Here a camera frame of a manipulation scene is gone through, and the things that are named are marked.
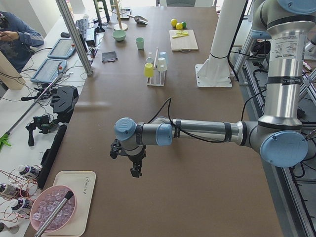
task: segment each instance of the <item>gray chair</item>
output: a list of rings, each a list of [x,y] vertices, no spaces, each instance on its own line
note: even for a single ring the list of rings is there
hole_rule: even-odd
[[[196,0],[167,0],[167,6],[194,6]]]

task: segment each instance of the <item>lime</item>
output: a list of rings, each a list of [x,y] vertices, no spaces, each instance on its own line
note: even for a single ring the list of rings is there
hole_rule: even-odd
[[[182,26],[183,28],[186,28],[187,27],[187,23],[185,21],[181,22],[182,23]]]
[[[176,24],[176,29],[177,30],[182,30],[182,28],[183,28],[182,23],[179,22],[179,23]]]
[[[171,19],[170,23],[171,23],[172,27],[176,27],[178,21],[177,21],[177,19],[173,18],[173,19]]]

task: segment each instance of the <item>computer mouse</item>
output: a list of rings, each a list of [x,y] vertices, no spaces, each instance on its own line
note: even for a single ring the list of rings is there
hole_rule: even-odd
[[[68,32],[62,32],[62,33],[60,34],[60,37],[62,37],[62,38],[69,38],[69,37],[70,37],[70,34],[69,34]]]

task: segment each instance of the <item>person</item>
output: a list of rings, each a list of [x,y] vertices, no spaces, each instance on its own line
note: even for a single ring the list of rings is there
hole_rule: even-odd
[[[20,73],[34,51],[44,44],[40,33],[10,12],[0,11],[0,51]]]

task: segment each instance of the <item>blue joint cap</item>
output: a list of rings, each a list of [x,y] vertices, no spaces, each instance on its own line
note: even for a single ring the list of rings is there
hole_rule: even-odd
[[[257,30],[253,30],[253,29],[251,29],[251,36],[255,40],[270,40],[271,39],[271,36],[269,35],[268,32],[266,32],[266,31],[257,31]]]
[[[121,118],[114,125],[115,136],[120,141],[125,141],[133,136],[136,123],[131,118]]]
[[[307,15],[316,11],[316,0],[277,0],[280,6],[291,13]]]
[[[162,123],[156,130],[156,142],[159,146],[169,146],[172,143],[171,124]]]
[[[260,147],[260,155],[277,167],[291,167],[307,155],[308,144],[304,136],[295,131],[281,131],[268,137]]]

